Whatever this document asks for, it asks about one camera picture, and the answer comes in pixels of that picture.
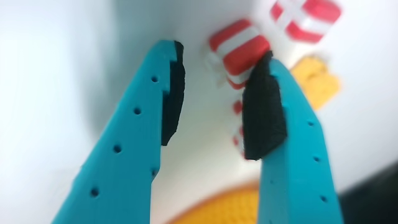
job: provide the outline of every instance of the red stripe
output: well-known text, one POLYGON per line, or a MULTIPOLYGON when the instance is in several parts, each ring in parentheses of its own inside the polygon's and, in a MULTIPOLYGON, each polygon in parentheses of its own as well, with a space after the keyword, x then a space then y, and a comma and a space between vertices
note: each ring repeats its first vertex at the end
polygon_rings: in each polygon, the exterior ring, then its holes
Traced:
POLYGON ((341 15, 341 9, 328 0, 307 0, 303 9, 311 16, 331 23, 336 22, 341 15))
POLYGON ((252 24, 247 19, 241 19, 236 21, 234 24, 228 26, 227 28, 219 31, 210 37, 209 44, 212 51, 216 52, 217 48, 226 40, 230 39, 232 36, 241 32, 242 30, 250 27, 252 24))
POLYGON ((233 107, 235 115, 240 114, 242 112, 242 109, 243 109, 242 101, 237 100, 232 107, 233 107))
POLYGON ((232 86, 232 88, 234 90, 240 90, 242 89, 244 86, 246 86, 246 82, 242 83, 242 84, 235 84, 233 83, 231 80, 229 80, 229 78, 227 78, 228 83, 232 86))
POLYGON ((239 141, 238 141, 238 139, 236 137, 232 138, 232 142, 234 142, 235 146, 239 145, 239 141))
POLYGON ((287 26, 286 32, 295 40, 303 40, 312 43, 317 43, 323 37, 321 34, 302 30, 294 21, 287 26))
POLYGON ((225 69, 230 75, 239 75, 255 66, 269 49, 267 39, 259 35, 226 55, 223 59, 225 69))
POLYGON ((279 16, 283 13, 283 9, 282 7, 279 5, 278 2, 276 2, 274 4, 274 6, 271 9, 271 16, 272 18, 274 18, 275 20, 278 20, 279 16))

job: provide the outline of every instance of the red and white striped block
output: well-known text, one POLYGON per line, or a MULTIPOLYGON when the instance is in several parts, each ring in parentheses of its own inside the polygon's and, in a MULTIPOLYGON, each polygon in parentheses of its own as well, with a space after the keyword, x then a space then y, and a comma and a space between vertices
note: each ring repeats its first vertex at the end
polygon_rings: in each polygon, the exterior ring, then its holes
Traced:
POLYGON ((241 19, 213 35, 210 49, 222 59, 227 81, 235 89, 245 86, 250 71, 270 50, 267 39, 247 19, 241 19))
POLYGON ((276 24, 294 40, 319 42, 341 15, 329 0, 277 0, 271 9, 276 24))

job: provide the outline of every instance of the small hole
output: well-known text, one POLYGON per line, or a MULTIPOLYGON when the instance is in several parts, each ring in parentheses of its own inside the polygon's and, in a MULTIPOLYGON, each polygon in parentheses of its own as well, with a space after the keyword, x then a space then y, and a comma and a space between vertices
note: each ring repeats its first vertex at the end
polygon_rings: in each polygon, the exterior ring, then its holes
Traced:
POLYGON ((99 192, 99 190, 96 187, 92 188, 92 190, 90 192, 90 195, 92 197, 97 197, 99 194, 100 194, 100 192, 99 192))
POLYGON ((321 201, 322 201, 322 202, 325 202, 325 203, 328 202, 328 199, 327 199, 325 196, 322 196, 322 195, 321 195, 320 198, 321 198, 321 201))
POLYGON ((158 82, 157 77, 152 77, 151 80, 152 80, 152 82, 154 82, 154 83, 157 83, 157 82, 158 82))
POLYGON ((141 109, 140 109, 140 108, 134 109, 134 113, 135 113, 136 115, 141 114, 141 109))
POLYGON ((115 145, 115 146, 113 146, 113 151, 114 151, 115 153, 119 153, 119 152, 122 151, 122 148, 121 148, 119 145, 115 145))

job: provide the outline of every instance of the orange surface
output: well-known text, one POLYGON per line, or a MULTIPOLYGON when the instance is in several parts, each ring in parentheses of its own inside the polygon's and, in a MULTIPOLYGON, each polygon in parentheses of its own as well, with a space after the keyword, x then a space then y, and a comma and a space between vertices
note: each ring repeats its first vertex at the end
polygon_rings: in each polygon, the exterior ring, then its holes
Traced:
POLYGON ((172 224, 255 224, 258 187, 245 187, 217 195, 187 211, 172 224))

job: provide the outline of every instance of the white background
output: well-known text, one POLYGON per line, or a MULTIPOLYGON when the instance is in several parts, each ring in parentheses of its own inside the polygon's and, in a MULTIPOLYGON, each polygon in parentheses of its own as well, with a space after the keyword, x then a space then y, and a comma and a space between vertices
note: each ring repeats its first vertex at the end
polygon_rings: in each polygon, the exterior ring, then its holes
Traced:
POLYGON ((259 163, 242 160, 225 123, 235 96, 215 88, 201 54, 212 33, 246 15, 287 66, 318 52, 341 80, 318 112, 338 192, 398 160, 398 2, 342 1, 316 46, 275 27, 273 2, 0 0, 0 223, 52 220, 132 74, 164 38, 185 46, 187 85, 153 184, 152 223, 256 179, 259 163))

